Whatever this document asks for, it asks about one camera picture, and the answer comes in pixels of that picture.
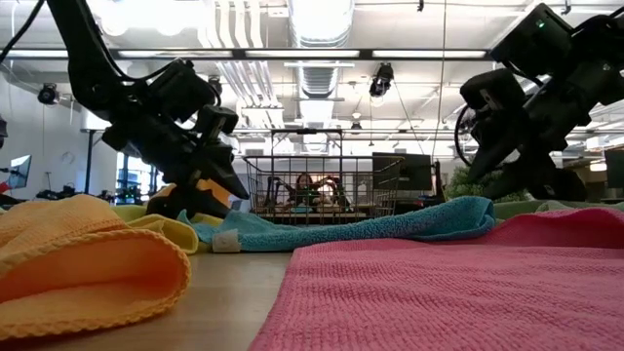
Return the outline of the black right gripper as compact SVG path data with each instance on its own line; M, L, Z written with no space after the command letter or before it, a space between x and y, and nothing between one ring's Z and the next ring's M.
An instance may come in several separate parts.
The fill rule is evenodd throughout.
M468 173L471 182L490 174L514 150L547 153L566 147L566 135L589 122L593 97L573 77L551 79L522 107L487 111L471 132L479 149ZM527 192L537 200L584 202L586 187L575 171L557 168L550 157L533 162L521 156L502 168L483 196L497 200Z

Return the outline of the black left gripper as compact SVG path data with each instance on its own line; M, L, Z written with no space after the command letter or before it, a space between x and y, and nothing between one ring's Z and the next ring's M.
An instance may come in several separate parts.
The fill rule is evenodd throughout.
M174 124L118 121L106 129L102 140L113 149L156 167L165 182L174 183L150 198L148 215L177 218L186 210L189 218L196 214L225 218L230 210L212 190L193 188L200 179L211 179L232 195L249 199L232 166L232 148L219 138L202 143L199 136Z

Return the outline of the teal microfiber towel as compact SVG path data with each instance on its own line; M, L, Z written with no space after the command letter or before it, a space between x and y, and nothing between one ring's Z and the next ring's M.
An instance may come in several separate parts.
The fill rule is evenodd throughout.
M234 231L242 252L291 252L316 244L368 239L424 242L467 240L487 234L496 224L493 202L466 196L418 211L336 225L275 224L256 214L230 212L216 225L193 222L181 211L177 220L191 226L198 239L217 250L219 234Z

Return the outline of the lit tilted monitor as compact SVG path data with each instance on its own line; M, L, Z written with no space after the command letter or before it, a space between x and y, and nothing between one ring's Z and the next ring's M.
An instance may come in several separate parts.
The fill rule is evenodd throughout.
M11 190L25 188L28 183L32 156L24 155L12 159L7 183Z

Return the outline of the pink microfiber towel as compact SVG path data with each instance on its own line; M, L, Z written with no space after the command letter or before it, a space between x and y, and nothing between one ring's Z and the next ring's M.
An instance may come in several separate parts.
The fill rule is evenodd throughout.
M299 249L250 351L624 351L624 213Z

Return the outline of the black computer monitor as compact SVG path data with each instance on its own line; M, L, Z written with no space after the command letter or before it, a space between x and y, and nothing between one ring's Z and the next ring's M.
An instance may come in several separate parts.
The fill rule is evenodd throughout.
M433 189L429 155L373 152L372 182L375 189L429 191Z

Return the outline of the green plant in white pot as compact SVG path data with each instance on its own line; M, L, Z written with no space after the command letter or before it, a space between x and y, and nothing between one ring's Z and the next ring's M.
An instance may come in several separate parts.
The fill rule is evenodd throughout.
M498 180L502 174L501 171L495 171L472 183L467 179L468 171L469 169L466 166L458 167L454 170L449 179L449 183L446 185L444 190L448 200L462 196L483 196L485 189L495 180ZM519 191L503 196L499 199L495 199L494 203L520 202L528 200L531 200L530 195L526 191Z

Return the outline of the dark computer monitor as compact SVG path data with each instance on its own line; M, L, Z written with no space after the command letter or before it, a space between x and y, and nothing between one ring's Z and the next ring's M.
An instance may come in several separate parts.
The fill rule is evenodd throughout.
M606 150L604 158L608 187L624 189L624 150Z

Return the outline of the black metal frame stand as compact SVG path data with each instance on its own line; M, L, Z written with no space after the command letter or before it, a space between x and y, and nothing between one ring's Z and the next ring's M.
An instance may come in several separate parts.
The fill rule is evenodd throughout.
M270 131L270 155L342 156L341 129L291 128Z

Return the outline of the orange microfiber towel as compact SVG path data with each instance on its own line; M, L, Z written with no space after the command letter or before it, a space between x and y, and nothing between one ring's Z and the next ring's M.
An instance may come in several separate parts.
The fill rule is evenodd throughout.
M168 196L174 189L176 185L174 183L167 184L163 186L160 190L158 190L154 195L150 197L150 199L155 199L157 197L166 197ZM213 196L226 208L231 208L230 195L231 193L218 185L211 179L200 179L197 183L197 188L199 190L211 190Z
M0 214L0 341L111 329L170 310L187 254L104 201L30 201Z

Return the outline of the green microfiber towel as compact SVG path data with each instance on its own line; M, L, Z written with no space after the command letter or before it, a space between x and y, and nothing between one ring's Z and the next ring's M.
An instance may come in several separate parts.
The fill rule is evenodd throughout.
M615 204L570 202L558 200L530 200L521 202L494 203L494 213L497 220L507 220L516 215L533 214L538 212L586 209L612 208L624 212L624 202Z

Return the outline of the person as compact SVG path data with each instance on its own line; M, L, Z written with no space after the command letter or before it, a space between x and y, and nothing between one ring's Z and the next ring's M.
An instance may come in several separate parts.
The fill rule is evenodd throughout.
M314 181L310 174L300 174L295 183L294 196L291 203L295 207L315 207L321 203L321 184Z

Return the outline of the black frame stand with box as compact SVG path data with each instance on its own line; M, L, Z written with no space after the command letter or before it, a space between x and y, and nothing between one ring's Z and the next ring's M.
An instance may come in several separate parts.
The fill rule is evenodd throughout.
M107 190L112 195L135 187L143 199L155 192L163 182L160 174L139 158L115 151L105 144L103 130L81 129L87 137L84 190L93 195Z

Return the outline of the yellow microfiber towel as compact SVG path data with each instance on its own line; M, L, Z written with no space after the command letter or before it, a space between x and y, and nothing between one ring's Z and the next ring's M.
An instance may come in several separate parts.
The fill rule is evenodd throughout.
M200 243L200 239L193 228L195 224L217 227L222 223L220 218L208 214L195 214L190 219L171 219L159 214L148 214L145 206L138 205L114 206L111 210L131 227L149 229L162 234L179 246L187 255L209 250L209 244Z

